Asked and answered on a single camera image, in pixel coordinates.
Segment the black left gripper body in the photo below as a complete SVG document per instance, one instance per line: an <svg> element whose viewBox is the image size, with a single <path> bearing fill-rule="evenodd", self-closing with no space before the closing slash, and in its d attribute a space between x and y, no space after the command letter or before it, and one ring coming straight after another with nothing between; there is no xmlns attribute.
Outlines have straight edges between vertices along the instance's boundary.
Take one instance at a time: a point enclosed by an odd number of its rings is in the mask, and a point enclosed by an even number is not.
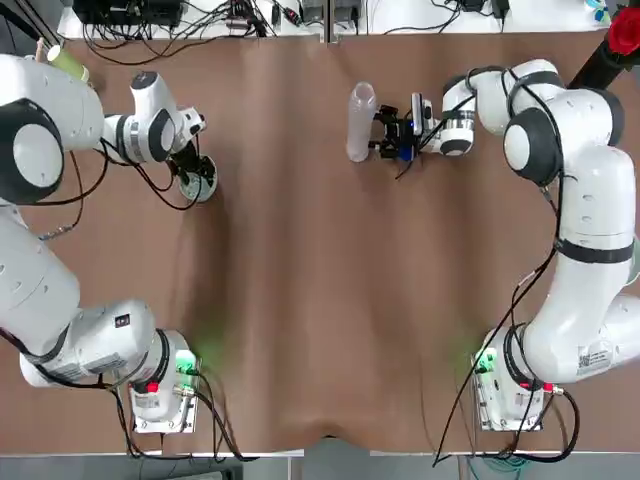
<svg viewBox="0 0 640 480"><path fill-rule="evenodd" d="M194 145L186 145L182 150L169 155L169 168L173 175L202 172L200 155Z"/></svg>

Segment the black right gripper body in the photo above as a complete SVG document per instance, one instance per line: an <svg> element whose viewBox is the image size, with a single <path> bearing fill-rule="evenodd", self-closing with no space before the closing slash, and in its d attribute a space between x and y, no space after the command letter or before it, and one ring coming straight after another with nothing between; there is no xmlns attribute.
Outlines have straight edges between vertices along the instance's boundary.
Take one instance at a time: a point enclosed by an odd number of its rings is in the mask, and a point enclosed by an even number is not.
<svg viewBox="0 0 640 480"><path fill-rule="evenodd" d="M399 143L399 160L412 160L414 158L414 122L411 113L398 120L397 139Z"/></svg>

